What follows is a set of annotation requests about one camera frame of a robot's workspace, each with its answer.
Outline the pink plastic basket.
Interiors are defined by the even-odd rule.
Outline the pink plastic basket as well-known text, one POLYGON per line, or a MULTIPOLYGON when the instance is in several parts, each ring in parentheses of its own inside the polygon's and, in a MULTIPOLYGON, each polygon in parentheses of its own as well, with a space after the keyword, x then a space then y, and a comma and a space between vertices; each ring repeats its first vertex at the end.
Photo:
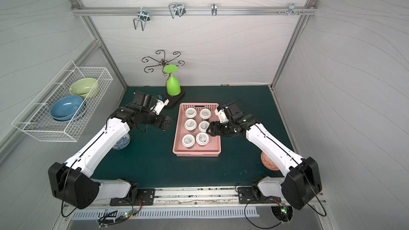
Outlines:
POLYGON ((219 107, 218 103, 181 103, 179 107, 179 114, 177 119, 176 133, 174 138, 173 153, 178 157, 217 157, 221 153, 221 141, 220 137, 210 137, 209 143, 201 147, 195 143, 193 149, 186 149, 182 144, 182 138, 186 134, 192 134, 195 138, 198 133, 198 124, 203 120, 200 118, 200 111, 203 108, 207 108, 212 112, 212 116, 209 119, 209 123, 217 121, 218 117, 215 115, 215 110, 219 107), (184 124, 188 120, 185 116, 185 110, 187 108, 195 108, 197 110, 197 116, 194 120, 197 122, 197 128, 194 133, 189 133, 184 124))

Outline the double metal hook middle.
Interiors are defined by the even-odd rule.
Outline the double metal hook middle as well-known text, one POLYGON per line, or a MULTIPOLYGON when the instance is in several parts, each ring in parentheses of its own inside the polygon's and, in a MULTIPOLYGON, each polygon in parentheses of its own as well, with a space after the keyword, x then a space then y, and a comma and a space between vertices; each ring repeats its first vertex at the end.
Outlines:
POLYGON ((186 9, 183 3, 170 3, 168 5, 171 17, 174 19, 176 16, 182 17, 186 14, 186 9))

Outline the double metal hook left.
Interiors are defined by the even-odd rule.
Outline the double metal hook left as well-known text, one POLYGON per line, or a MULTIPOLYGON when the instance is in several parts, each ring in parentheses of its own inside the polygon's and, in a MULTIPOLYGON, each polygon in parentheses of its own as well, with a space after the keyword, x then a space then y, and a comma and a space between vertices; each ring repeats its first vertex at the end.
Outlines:
POLYGON ((137 13, 137 17, 133 19, 134 29, 137 30, 138 27, 140 27, 141 30, 144 31, 148 21, 150 21, 149 12, 140 9, 137 13))

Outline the blue white patterned bowl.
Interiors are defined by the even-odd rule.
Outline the blue white patterned bowl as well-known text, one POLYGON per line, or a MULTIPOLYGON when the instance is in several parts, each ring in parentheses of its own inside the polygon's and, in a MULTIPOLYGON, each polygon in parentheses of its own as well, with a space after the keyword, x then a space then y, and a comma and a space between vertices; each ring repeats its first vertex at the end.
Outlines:
POLYGON ((121 150, 126 148, 131 141, 131 136, 129 133, 124 135, 120 140, 116 142, 116 144, 112 147, 113 150, 121 150))

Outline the aluminium rail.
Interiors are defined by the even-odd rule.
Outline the aluminium rail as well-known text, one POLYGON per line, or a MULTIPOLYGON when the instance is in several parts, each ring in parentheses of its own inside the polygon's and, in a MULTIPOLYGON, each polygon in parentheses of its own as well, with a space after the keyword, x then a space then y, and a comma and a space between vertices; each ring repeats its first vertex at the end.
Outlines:
MULTIPOLYGON (((261 6, 261 7, 225 7, 217 6, 217 16, 287 16, 279 15, 277 11, 285 11, 288 6, 261 6)), ((168 7, 83 7, 73 9, 76 16, 102 17, 102 16, 119 16, 119 17, 136 17, 140 9, 149 12, 150 17, 170 17, 168 7)), ((183 16, 212 16, 211 6, 205 7, 185 7, 186 14, 183 16)), ((305 11, 303 16, 315 15, 318 9, 315 7, 296 6, 297 10, 305 11)))
MULTIPOLYGON (((131 189, 136 187, 136 184, 123 180, 92 182, 84 187, 67 185, 61 192, 61 199, 78 209, 85 209, 94 203, 124 198, 131 189)), ((165 204, 222 206, 240 203, 234 187, 155 188, 153 205, 165 204)))

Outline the light green bowl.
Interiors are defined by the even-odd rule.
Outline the light green bowl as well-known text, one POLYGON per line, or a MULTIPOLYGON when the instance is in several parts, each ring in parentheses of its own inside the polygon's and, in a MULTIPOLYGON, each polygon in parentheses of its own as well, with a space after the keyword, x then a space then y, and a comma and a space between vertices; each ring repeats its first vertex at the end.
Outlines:
POLYGON ((81 97, 83 100, 92 99, 99 94, 99 82, 95 78, 83 78, 74 82, 70 88, 69 93, 81 97))

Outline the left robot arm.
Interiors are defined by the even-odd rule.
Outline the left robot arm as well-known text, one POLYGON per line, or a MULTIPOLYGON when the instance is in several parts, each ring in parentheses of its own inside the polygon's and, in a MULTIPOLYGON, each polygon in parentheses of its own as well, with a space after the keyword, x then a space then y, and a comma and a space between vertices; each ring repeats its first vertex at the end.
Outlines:
POLYGON ((172 124, 170 117, 161 114, 170 104, 169 98, 159 95, 154 105, 151 101, 151 95, 136 92, 133 101, 117 108, 82 149, 64 163, 54 163, 48 170, 52 195, 78 209, 105 199, 135 203, 138 199, 135 182, 94 180, 92 175, 102 159, 132 128, 146 124, 165 131, 172 124))

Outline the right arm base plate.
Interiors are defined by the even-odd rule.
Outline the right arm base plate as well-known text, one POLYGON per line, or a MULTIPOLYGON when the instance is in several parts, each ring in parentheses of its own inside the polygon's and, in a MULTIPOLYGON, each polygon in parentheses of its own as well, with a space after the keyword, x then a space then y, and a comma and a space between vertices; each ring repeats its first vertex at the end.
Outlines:
POLYGON ((235 191, 238 194, 240 204, 278 204, 282 200, 279 197, 266 197, 254 186, 236 186, 235 191))

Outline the single metal hook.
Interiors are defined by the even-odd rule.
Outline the single metal hook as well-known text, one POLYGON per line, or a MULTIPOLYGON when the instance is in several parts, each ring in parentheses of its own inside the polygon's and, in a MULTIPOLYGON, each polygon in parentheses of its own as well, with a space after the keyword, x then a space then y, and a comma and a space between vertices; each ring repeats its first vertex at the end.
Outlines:
POLYGON ((213 3, 211 5, 211 13, 212 13, 212 16, 217 16, 217 4, 216 3, 213 3))

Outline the yogurt cup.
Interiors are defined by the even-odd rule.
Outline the yogurt cup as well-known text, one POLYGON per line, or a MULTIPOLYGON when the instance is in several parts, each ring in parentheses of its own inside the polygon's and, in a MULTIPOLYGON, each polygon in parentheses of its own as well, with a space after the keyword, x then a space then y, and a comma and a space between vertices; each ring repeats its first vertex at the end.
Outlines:
POLYGON ((195 108, 187 108, 185 110, 185 116, 189 119, 194 119, 197 116, 197 110, 195 108))
POLYGON ((182 144, 186 149, 193 149, 196 139, 192 134, 186 134, 182 138, 182 144))
POLYGON ((203 108, 203 109, 200 111, 200 118, 201 118, 203 121, 209 121, 209 119, 210 119, 211 116, 212 116, 212 112, 211 112, 209 109, 207 109, 207 108, 203 108))
POLYGON ((209 141, 210 137, 207 133, 200 132, 196 135, 196 143, 201 147, 206 146, 209 143, 209 141))

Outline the aluminium top rail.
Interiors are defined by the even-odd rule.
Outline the aluminium top rail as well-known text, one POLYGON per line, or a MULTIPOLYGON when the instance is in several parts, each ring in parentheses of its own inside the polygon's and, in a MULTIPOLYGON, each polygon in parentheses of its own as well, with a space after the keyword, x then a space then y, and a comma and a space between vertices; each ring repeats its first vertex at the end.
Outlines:
MULTIPOLYGON (((287 16, 279 15, 277 11, 285 11, 288 6, 261 6, 261 7, 225 7, 217 6, 217 16, 287 16)), ((170 17, 168 7, 83 7, 73 9, 76 16, 102 17, 102 16, 119 16, 119 17, 136 17, 140 9, 149 12, 150 17, 170 17)), ((183 16, 212 16, 211 6, 205 7, 185 7, 186 14, 183 16)), ((305 11, 303 16, 315 15, 318 9, 315 7, 296 6, 297 10, 305 11)))

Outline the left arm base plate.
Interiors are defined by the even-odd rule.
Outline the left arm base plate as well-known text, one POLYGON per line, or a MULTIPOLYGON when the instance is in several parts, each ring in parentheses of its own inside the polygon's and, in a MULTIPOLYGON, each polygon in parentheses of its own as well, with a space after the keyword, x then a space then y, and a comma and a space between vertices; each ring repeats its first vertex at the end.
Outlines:
POLYGON ((155 195, 154 188, 133 188, 124 198, 113 198, 109 205, 114 207, 119 206, 151 206, 153 205, 155 195))

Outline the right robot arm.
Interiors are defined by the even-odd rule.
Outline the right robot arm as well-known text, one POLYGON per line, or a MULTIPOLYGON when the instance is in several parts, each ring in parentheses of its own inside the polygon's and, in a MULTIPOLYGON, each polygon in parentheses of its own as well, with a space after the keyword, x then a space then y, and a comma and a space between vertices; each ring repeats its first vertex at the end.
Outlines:
POLYGON ((235 102, 218 106, 217 121, 210 122, 206 133, 210 136, 243 136, 258 147, 278 167, 283 179, 262 178, 257 187, 265 197, 284 198, 294 209, 300 210, 317 198, 322 191, 318 163, 286 147, 253 115, 245 115, 235 102))

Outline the orange patterned bowl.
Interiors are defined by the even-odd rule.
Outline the orange patterned bowl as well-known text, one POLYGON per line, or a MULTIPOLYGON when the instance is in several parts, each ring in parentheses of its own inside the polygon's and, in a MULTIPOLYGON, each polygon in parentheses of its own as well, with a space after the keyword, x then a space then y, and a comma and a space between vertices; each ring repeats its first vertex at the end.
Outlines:
POLYGON ((271 171, 280 170, 279 167, 264 152, 261 153, 261 161, 262 164, 271 171))

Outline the double metal hook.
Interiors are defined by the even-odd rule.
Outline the double metal hook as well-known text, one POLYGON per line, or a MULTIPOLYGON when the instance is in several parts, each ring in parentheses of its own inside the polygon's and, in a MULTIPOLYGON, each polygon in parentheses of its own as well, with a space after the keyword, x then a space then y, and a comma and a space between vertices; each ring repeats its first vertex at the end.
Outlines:
POLYGON ((137 30, 138 27, 140 27, 141 30, 144 31, 148 21, 150 21, 149 12, 140 9, 137 13, 137 17, 133 19, 134 29, 137 30))
POLYGON ((176 16, 182 17, 186 14, 186 9, 183 3, 170 3, 168 5, 171 17, 174 19, 176 16))

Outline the metal hook right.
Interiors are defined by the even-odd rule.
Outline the metal hook right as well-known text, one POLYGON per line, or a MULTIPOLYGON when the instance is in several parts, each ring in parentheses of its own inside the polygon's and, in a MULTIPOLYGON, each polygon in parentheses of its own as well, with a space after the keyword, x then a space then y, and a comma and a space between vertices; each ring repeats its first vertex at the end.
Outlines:
POLYGON ((291 3, 285 11, 277 11, 279 15, 287 15, 287 16, 302 16, 305 14, 305 11, 299 11, 296 9, 294 3, 291 3))

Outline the green upturned goblet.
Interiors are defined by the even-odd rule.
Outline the green upturned goblet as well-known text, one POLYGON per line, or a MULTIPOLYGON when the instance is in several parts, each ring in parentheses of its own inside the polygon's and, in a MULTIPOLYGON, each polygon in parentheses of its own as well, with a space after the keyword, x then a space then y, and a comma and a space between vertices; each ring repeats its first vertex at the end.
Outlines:
POLYGON ((178 66, 176 65, 168 65, 164 68, 164 72, 169 75, 167 82, 166 82, 166 88, 167 88, 167 93, 170 96, 177 96, 181 93, 180 82, 173 75, 177 71, 178 71, 178 66))

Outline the yogurt cup mid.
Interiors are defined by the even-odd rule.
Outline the yogurt cup mid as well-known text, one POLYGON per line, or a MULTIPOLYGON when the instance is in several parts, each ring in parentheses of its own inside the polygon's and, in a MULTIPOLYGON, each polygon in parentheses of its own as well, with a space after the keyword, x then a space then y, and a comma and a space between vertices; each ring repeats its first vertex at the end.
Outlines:
POLYGON ((200 132, 206 133, 209 126, 210 126, 210 123, 208 121, 202 121, 198 124, 198 129, 200 132))
POLYGON ((188 119, 185 124, 184 128, 189 132, 189 133, 194 133, 197 128, 197 122, 194 119, 188 119))

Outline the aluminium front rail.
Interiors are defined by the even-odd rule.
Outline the aluminium front rail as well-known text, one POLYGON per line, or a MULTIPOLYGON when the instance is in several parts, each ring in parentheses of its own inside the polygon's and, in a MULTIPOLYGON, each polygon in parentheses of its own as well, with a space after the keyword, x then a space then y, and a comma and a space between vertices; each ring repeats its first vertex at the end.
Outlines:
MULTIPOLYGON (((61 192, 61 199, 78 209, 85 209, 94 203, 124 198, 131 189, 136 187, 136 184, 123 180, 92 182, 84 187, 67 185, 61 192)), ((234 187, 155 188, 153 205, 165 204, 222 206, 240 203, 234 187)))

